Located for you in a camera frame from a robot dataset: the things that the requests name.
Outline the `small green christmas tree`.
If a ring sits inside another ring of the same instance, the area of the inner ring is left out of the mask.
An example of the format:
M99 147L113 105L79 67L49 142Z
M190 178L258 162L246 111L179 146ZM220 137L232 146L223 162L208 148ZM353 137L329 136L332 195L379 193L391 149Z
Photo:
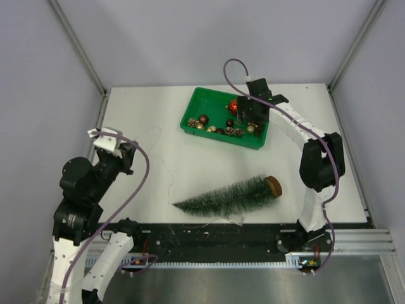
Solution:
M282 194L278 179L261 174L176 202L173 206L195 217L227 217L274 206Z

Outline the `brown ribbon bow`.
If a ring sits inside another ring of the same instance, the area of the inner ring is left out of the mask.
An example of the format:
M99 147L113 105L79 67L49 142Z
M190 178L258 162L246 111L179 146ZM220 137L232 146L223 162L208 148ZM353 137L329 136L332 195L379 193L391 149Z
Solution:
M264 129L264 125L262 123L252 123L249 122L247 125L247 132L249 134L253 134L254 136L260 136Z

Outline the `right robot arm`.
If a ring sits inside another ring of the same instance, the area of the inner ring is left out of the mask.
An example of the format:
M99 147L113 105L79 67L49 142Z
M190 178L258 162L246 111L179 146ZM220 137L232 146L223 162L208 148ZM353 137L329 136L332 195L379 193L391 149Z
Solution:
M303 230L297 232L295 241L300 249L311 250L319 241L316 231L327 223L326 204L336 197L340 177L346 172L342 137L314 127L285 96L274 96L266 79L247 76L246 85L249 92L237 97L237 119L255 126L271 122L301 151L299 176L306 192L298 219Z

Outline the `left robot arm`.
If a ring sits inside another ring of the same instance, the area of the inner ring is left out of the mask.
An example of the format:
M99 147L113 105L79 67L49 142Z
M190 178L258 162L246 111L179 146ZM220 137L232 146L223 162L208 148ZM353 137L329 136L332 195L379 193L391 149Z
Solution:
M121 143L119 155L97 148L99 161L92 165L76 157L64 165L59 186L63 199L53 215L54 262L47 303L101 303L106 288L124 256L143 245L136 221L126 218L99 225L99 202L120 173L131 169L136 148ZM90 242L110 231L108 244L88 274L84 272Z

